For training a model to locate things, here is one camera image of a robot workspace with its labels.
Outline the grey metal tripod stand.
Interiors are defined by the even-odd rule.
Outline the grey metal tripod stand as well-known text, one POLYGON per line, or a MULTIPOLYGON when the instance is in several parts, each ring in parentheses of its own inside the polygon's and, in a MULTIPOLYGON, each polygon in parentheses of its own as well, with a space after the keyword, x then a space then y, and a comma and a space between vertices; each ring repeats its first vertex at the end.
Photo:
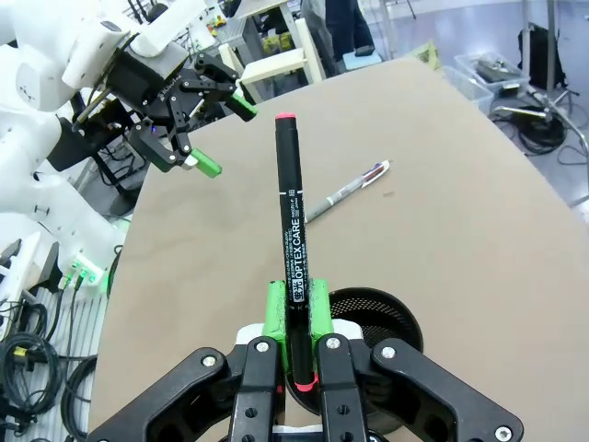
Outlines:
MULTIPOLYGON (((528 76, 531 76, 530 69, 532 63, 531 52, 531 30, 534 23, 531 21, 531 1, 521 0, 522 5, 522 70, 528 76)), ((556 19, 555 19, 555 0, 541 0, 546 3, 547 10, 547 49, 546 49, 546 80, 545 86, 538 88, 528 86, 526 94, 530 96, 538 106, 541 106, 543 111, 539 113, 539 118, 546 122, 551 122, 553 119, 559 120, 564 129, 568 129, 575 134, 578 139, 577 149, 580 151, 580 157, 584 159, 585 169, 585 184, 586 191, 584 194, 570 202, 567 202, 569 208, 577 208, 582 204, 589 203, 589 142, 587 137, 576 125, 569 114, 565 112, 559 103, 570 96, 572 93, 566 87, 556 97, 553 97, 553 89, 557 85, 556 78, 556 54, 557 54, 557 37, 556 37, 556 19)))

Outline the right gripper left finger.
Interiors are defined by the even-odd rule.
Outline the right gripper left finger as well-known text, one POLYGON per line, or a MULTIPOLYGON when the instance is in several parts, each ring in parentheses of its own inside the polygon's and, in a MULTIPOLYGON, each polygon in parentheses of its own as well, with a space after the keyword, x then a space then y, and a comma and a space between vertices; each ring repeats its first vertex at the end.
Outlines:
POLYGON ((282 349, 270 336, 224 355, 202 347, 93 430, 87 442, 197 442, 229 419, 228 442, 271 442, 282 349))

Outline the black backpack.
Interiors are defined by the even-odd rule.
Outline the black backpack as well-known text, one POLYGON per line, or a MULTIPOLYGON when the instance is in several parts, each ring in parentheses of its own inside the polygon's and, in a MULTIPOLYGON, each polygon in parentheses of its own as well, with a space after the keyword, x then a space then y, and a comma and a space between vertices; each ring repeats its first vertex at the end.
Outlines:
MULTIPOLYGON (((540 89, 545 89, 547 86, 548 43, 549 32, 547 29, 538 26, 530 28, 530 84, 540 89)), ((555 46, 554 61, 554 87, 566 87, 567 79, 562 70, 558 46, 555 46)))

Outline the black mesh pen holder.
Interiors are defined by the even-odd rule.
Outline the black mesh pen holder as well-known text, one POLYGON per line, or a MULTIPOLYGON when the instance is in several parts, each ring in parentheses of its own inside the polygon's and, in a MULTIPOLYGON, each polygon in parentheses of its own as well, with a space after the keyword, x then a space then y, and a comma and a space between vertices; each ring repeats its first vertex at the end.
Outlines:
MULTIPOLYGON (((330 313, 335 319, 358 324, 369 348, 388 338, 397 338, 423 352, 422 330, 411 311, 386 291, 370 287, 347 287, 329 293, 330 313)), ((318 415, 318 392, 301 392, 294 387, 292 377, 287 388, 303 409, 318 415)), ((397 431, 400 423, 392 416, 366 406, 367 422, 371 430, 385 436, 397 431)))

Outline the silver multicolour ballpoint pen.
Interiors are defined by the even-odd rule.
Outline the silver multicolour ballpoint pen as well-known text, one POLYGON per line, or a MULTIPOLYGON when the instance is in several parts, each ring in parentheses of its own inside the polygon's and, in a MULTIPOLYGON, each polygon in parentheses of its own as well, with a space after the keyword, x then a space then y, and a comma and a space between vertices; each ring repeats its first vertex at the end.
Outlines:
POLYGON ((315 208, 306 213, 305 222, 308 224, 319 216, 327 212, 331 207, 339 204, 341 201, 349 197, 354 192, 364 189, 380 177, 384 176, 390 169, 390 161, 383 160, 376 163, 371 169, 355 178, 332 195, 326 197, 315 208))

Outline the clear plastic storage bin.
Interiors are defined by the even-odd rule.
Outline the clear plastic storage bin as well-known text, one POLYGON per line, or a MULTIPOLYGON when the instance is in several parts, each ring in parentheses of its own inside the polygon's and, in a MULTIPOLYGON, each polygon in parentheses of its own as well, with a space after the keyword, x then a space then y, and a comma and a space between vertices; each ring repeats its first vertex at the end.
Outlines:
POLYGON ((455 63, 455 88, 485 115, 497 100, 523 96, 529 84, 529 76, 496 52, 460 54, 455 63))

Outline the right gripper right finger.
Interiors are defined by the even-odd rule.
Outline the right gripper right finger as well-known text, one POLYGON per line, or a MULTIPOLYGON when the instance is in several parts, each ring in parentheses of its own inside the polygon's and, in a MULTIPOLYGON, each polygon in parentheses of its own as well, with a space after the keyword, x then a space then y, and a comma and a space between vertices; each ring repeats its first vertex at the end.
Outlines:
POLYGON ((366 411, 392 417, 421 442, 522 442, 515 414, 400 339, 368 347, 334 330, 327 283, 310 283, 324 442, 368 442, 366 411))

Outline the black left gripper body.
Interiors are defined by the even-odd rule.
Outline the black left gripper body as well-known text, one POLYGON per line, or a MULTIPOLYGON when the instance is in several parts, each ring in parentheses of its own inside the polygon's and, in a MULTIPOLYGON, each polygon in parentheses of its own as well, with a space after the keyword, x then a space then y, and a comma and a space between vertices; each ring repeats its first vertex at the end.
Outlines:
POLYGON ((182 48, 166 48, 154 57, 143 57, 127 48, 115 52, 108 87, 138 114, 168 130, 178 121, 168 106, 175 98, 185 120, 180 128, 188 132, 195 127, 190 113, 202 99, 196 92, 184 92, 180 87, 188 80, 199 78, 200 73, 182 48))

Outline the light blue box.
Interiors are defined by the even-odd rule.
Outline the light blue box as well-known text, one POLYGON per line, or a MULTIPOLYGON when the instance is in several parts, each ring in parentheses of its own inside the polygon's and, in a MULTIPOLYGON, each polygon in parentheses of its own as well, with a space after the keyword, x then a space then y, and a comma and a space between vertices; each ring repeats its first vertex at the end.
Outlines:
POLYGON ((348 52, 336 63, 340 73, 351 72, 371 65, 380 64, 383 60, 377 51, 370 55, 356 56, 355 52, 348 52))

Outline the robot base with green lights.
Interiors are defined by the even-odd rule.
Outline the robot base with green lights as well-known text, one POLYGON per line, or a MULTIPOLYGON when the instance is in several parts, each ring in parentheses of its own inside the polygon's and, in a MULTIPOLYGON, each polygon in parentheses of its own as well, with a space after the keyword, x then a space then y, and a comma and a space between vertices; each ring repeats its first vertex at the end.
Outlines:
POLYGON ((91 295, 104 295, 107 292, 107 282, 110 265, 98 265, 83 254, 59 257, 57 267, 61 272, 58 288, 75 288, 79 280, 79 289, 91 295))

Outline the white wooden chair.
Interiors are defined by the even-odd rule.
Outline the white wooden chair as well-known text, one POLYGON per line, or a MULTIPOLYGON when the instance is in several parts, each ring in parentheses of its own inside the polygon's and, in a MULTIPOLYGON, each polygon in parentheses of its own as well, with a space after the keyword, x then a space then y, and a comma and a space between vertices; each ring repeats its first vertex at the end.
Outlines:
POLYGON ((302 40, 302 47, 287 52, 281 52, 258 61, 242 65, 237 59, 231 47, 224 43, 219 47, 223 63, 237 73, 236 89, 241 98, 245 98, 245 92, 253 98, 254 103, 263 101, 255 84, 262 80, 286 74, 291 71, 303 69, 309 85, 325 80, 326 72, 321 63, 317 46, 312 33, 304 18, 295 22, 296 29, 302 40))

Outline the person in dark trousers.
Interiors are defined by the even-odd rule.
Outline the person in dark trousers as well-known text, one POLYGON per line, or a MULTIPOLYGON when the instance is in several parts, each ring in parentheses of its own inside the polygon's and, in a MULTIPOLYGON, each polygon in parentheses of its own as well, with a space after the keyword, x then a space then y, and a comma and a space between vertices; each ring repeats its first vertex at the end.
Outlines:
POLYGON ((358 0, 301 0, 301 13, 334 62, 346 53, 375 48, 358 0))

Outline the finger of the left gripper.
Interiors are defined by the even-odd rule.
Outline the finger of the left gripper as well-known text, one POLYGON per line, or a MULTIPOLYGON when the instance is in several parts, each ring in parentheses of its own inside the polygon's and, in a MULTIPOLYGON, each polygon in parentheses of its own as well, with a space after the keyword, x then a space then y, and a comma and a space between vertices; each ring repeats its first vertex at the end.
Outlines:
POLYGON ((244 122, 257 115, 255 106, 238 92, 238 73, 222 61, 205 52, 198 52, 192 70, 195 77, 182 75, 182 92, 196 94, 205 103, 223 103, 244 122))
POLYGON ((184 114, 176 96, 165 101, 167 119, 167 139, 170 148, 160 142, 155 135, 155 122, 145 117, 131 130, 131 146, 152 165, 162 172, 169 172, 175 167, 197 169, 209 178, 216 178, 222 173, 222 167, 201 150, 191 145, 188 128, 189 120, 184 114))

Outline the black highlighter pen pink caps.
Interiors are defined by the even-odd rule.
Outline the black highlighter pen pink caps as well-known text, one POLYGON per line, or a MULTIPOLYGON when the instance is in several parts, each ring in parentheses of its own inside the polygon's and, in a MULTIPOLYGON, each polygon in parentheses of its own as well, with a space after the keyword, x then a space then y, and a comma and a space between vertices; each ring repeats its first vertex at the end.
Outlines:
POLYGON ((309 331, 311 279, 308 271, 299 137, 294 114, 286 112, 275 117, 275 144, 282 223, 288 366, 295 389, 308 393, 315 384, 309 331))

